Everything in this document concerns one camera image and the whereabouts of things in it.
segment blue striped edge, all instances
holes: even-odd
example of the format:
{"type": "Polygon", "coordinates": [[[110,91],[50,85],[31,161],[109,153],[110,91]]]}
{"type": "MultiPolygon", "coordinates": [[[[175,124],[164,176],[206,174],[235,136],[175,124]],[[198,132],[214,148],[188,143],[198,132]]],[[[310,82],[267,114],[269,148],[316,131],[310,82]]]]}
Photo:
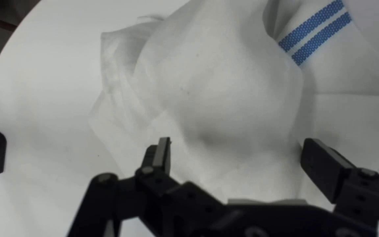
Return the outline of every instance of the blue striped edge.
{"type": "Polygon", "coordinates": [[[297,27],[287,37],[284,37],[279,45],[284,52],[289,52],[296,44],[305,39],[312,31],[319,27],[323,21],[329,20],[338,11],[343,10],[342,0],[334,0],[329,6],[323,7],[316,15],[309,18],[305,23],[297,27]]]}
{"type": "Polygon", "coordinates": [[[319,33],[317,33],[313,39],[310,39],[300,50],[293,54],[293,61],[297,65],[301,65],[306,61],[323,43],[331,39],[337,32],[343,29],[348,23],[351,23],[351,18],[346,12],[330,25],[323,28],[319,33]]]}

